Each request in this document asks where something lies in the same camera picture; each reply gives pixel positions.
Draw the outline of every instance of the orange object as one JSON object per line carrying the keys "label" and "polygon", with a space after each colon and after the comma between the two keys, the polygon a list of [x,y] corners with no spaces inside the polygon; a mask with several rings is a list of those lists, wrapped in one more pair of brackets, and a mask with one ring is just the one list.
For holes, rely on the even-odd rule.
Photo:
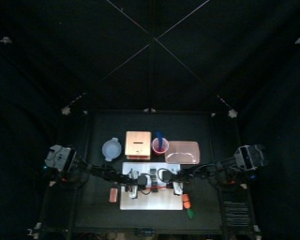
{"label": "orange object", "polygon": [[118,198],[118,188],[113,188],[110,190],[110,202],[117,203],[117,198]]}
{"label": "orange object", "polygon": [[183,203],[185,203],[185,208],[190,209],[191,208],[191,199],[190,199],[190,195],[187,193],[183,194]]}

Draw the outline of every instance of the orange box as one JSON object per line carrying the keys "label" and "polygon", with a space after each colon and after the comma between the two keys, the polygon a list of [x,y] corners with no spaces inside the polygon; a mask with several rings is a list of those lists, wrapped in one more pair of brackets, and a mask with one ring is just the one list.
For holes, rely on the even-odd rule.
{"label": "orange box", "polygon": [[151,160],[151,132],[129,131],[126,139],[127,159]]}

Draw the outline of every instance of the metal rod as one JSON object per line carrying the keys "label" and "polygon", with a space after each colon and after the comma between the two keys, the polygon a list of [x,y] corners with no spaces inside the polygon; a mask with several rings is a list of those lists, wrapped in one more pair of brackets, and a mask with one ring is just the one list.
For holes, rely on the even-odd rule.
{"label": "metal rod", "polygon": [[207,0],[157,39],[162,38],[211,0]]}
{"label": "metal rod", "polygon": [[114,3],[111,0],[107,0],[107,2],[118,9],[118,11],[125,14],[125,16],[138,25],[138,27],[147,33],[149,31],[143,28],[143,26],[131,18],[131,16],[125,12],[125,9],[121,9]]}
{"label": "metal rod", "polygon": [[[155,41],[159,43],[159,45],[165,48],[165,50],[170,53],[170,55],[175,58],[175,60],[183,65],[183,67],[189,70],[191,75],[195,77],[197,80],[203,82],[206,85],[210,85],[207,81],[205,81],[191,70],[191,68],[185,64],[185,62],[177,57],[177,55],[170,51],[170,49],[166,47],[166,45],[155,38]],[[227,101],[218,95],[215,94],[218,99],[226,104],[226,106],[231,109],[231,105],[227,103]]]}
{"label": "metal rod", "polygon": [[[131,59],[133,59],[142,51],[145,51],[145,50],[149,48],[149,46],[150,46],[150,44],[146,45],[145,48],[143,48],[142,50],[139,50],[139,51],[137,52],[137,54],[135,54],[133,57],[130,57],[129,60],[126,60],[126,62],[125,62],[119,67],[117,67],[117,69],[115,69],[101,81],[98,81],[98,82],[95,83],[95,85],[91,87],[90,90],[92,90],[92,89],[96,87],[96,84],[99,84],[102,81],[105,81],[105,80],[118,71],[118,69],[119,69],[122,66],[125,66],[125,65],[131,61]],[[84,93],[68,104],[67,107],[70,107],[88,92],[90,92],[90,91],[84,92]]]}

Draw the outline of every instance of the cable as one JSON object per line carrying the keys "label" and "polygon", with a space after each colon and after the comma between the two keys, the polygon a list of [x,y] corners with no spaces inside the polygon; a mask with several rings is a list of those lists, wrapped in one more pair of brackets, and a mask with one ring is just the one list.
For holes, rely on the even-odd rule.
{"label": "cable", "polygon": [[150,195],[150,194],[151,194],[151,188],[150,188],[150,192],[145,192],[143,189],[138,186],[138,190],[141,190],[141,192],[142,192],[145,195]]}

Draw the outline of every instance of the clear cup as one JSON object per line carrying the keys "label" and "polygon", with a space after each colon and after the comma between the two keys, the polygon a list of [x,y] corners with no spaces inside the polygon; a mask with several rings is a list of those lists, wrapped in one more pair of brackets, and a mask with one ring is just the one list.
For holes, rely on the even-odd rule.
{"label": "clear cup", "polygon": [[155,138],[154,141],[153,141],[151,147],[153,147],[153,150],[154,150],[155,154],[162,155],[170,149],[170,142],[166,138],[163,138],[163,146],[162,146],[162,149],[159,149],[159,139]]}

